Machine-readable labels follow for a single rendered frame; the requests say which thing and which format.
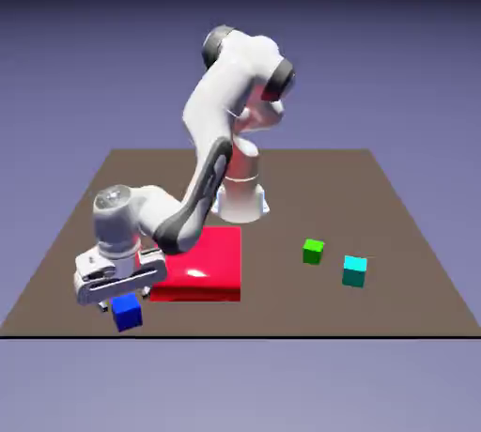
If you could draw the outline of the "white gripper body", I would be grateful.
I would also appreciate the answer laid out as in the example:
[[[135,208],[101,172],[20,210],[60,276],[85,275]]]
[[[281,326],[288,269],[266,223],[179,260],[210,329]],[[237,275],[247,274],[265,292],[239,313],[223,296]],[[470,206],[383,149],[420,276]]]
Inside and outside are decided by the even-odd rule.
[[[134,255],[110,259],[91,248],[75,258],[73,284],[77,302],[89,305],[109,301],[166,277],[165,256],[159,249],[139,250]]]

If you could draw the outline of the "small blue cube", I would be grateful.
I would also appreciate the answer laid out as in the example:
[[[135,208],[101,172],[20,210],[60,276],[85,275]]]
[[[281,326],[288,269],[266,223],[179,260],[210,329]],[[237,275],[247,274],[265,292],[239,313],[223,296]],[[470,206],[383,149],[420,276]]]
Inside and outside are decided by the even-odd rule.
[[[112,315],[119,332],[143,325],[141,304],[134,293],[113,298]]]

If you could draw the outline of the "small green cube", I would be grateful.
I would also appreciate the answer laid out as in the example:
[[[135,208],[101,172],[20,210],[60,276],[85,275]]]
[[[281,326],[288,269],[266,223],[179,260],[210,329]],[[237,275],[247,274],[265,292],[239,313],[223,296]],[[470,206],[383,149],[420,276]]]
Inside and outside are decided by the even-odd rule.
[[[316,239],[306,239],[303,244],[303,263],[318,265],[324,250],[324,242]]]

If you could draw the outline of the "small cyan cube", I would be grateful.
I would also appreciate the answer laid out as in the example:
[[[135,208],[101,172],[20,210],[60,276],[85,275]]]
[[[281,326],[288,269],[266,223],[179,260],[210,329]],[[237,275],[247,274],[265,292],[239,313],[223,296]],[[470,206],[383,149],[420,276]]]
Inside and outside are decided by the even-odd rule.
[[[342,284],[362,288],[365,285],[367,259],[346,255],[344,257]]]

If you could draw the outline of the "large red box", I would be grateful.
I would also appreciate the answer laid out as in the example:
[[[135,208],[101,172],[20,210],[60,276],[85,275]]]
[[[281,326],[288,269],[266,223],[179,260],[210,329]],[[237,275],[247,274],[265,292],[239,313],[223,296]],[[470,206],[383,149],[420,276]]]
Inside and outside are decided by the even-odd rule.
[[[166,278],[150,290],[152,301],[239,301],[241,229],[206,226],[187,253],[165,259]]]

